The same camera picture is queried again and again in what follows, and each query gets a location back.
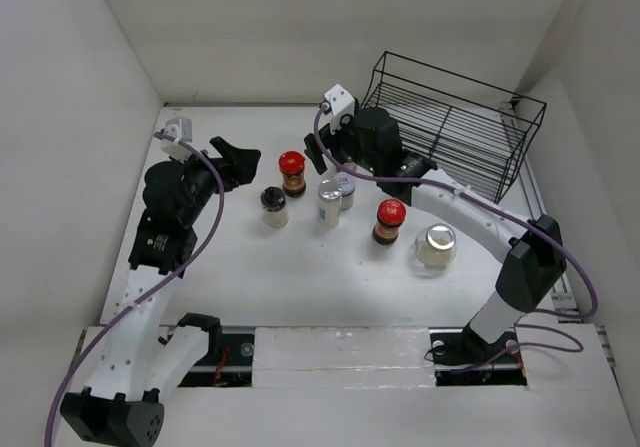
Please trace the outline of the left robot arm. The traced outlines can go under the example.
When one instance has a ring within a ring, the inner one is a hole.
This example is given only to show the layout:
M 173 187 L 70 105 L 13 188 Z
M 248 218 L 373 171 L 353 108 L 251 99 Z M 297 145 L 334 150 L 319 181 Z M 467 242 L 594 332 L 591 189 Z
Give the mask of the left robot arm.
M 188 313 L 159 342 L 161 320 L 186 268 L 212 238 L 198 239 L 194 224 L 212 196 L 247 185 L 261 153 L 211 139 L 218 157 L 165 133 L 168 160 L 144 175 L 141 215 L 128 258 L 126 287 L 115 317 L 96 335 L 105 346 L 86 384 L 65 392 L 60 414 L 85 442 L 152 446 L 164 423 L 165 404 L 197 363 L 223 353 L 218 318 Z

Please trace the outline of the round glass jar white powder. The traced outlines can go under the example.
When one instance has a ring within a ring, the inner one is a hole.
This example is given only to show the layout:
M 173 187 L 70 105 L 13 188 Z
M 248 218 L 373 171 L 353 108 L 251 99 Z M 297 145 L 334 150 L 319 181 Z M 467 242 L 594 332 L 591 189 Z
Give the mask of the round glass jar white powder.
M 423 228 L 414 238 L 415 257 L 426 268 L 448 268 L 456 256 L 456 249 L 456 234 L 444 223 Z

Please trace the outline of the silver lid blue label bottle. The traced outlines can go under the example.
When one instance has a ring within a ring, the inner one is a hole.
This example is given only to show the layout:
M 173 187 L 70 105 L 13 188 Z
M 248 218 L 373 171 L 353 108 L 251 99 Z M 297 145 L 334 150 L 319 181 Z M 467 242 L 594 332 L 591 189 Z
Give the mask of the silver lid blue label bottle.
M 328 228 L 336 227 L 340 222 L 341 185 L 333 179 L 323 180 L 318 186 L 317 195 L 319 220 Z

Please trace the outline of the black grinder cap spice bottle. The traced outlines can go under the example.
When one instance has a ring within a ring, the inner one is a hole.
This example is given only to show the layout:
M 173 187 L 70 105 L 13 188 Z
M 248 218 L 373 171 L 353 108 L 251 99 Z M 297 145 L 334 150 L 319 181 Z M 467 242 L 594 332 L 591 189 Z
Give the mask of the black grinder cap spice bottle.
M 262 219 L 271 228 L 282 228 L 289 221 L 285 192 L 275 186 L 265 188 L 260 195 Z

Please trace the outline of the red lid sauce jar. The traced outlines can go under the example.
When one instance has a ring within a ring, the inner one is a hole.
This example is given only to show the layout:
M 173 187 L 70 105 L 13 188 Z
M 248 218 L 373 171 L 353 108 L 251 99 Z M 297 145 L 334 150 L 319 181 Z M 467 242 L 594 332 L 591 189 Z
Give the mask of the red lid sauce jar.
M 398 199 L 383 200 L 376 212 L 377 220 L 372 230 L 373 239 L 381 245 L 393 244 L 406 218 L 406 207 Z
M 297 151 L 284 152 L 278 160 L 282 176 L 282 189 L 292 198 L 302 196 L 306 190 L 305 157 Z

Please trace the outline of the white lid brown spice jar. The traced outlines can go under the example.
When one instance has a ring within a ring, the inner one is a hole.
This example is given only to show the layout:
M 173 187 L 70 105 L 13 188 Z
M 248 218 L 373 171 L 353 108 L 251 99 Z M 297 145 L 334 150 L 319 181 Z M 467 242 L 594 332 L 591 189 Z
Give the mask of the white lid brown spice jar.
M 353 206 L 355 199 L 355 178 L 344 171 L 340 171 L 334 175 L 334 180 L 339 184 L 342 191 L 341 209 L 349 210 Z

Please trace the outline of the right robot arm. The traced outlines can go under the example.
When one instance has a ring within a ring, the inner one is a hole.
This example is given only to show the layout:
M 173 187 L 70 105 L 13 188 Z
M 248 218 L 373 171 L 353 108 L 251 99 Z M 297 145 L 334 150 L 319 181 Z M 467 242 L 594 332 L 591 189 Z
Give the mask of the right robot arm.
M 517 216 L 454 181 L 435 162 L 404 147 L 396 120 L 383 108 L 334 114 L 321 103 L 304 142 L 318 173 L 329 164 L 346 167 L 353 161 L 361 168 L 354 177 L 374 183 L 403 208 L 437 217 L 499 263 L 485 303 L 426 358 L 465 372 L 511 354 L 510 330 L 538 311 L 566 271 L 568 254 L 557 221 Z

